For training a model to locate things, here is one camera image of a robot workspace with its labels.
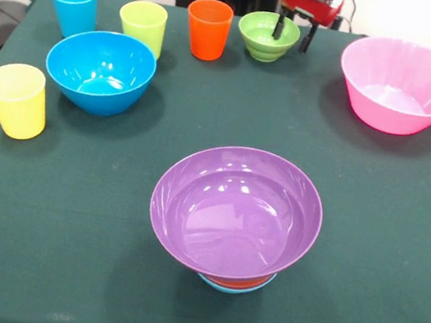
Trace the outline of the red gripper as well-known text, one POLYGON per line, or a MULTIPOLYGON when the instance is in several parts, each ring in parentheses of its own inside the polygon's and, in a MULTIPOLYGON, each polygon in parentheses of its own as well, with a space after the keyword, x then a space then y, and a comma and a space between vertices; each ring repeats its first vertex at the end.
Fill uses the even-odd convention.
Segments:
POLYGON ((329 27, 341 12, 344 0, 280 0, 279 19, 273 30, 272 38, 279 40, 286 15, 293 18, 295 14, 309 20, 311 27, 300 43, 299 53, 305 54, 320 26, 329 27))

